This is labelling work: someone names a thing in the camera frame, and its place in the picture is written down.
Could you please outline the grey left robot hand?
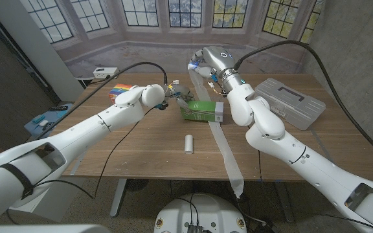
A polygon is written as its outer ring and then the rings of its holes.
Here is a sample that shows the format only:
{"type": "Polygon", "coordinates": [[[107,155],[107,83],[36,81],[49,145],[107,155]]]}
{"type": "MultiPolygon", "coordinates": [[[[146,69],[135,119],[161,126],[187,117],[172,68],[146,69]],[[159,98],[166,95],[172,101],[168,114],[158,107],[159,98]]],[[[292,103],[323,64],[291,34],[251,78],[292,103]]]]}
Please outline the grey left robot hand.
{"type": "Polygon", "coordinates": [[[190,113],[191,110],[188,106],[189,101],[194,101],[194,95],[191,90],[179,84],[170,84],[165,91],[165,101],[169,100],[170,98],[176,99],[177,104],[184,109],[187,113],[190,113]]]}

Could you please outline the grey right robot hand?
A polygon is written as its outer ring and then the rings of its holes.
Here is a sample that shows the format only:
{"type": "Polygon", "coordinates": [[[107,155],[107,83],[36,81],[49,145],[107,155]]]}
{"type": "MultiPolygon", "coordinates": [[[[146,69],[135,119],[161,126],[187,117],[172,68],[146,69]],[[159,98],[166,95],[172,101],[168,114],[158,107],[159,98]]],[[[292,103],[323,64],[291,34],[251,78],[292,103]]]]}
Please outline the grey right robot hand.
{"type": "Polygon", "coordinates": [[[206,79],[226,78],[236,73],[235,60],[222,47],[209,46],[197,51],[188,64],[188,70],[195,71],[206,79]]]}

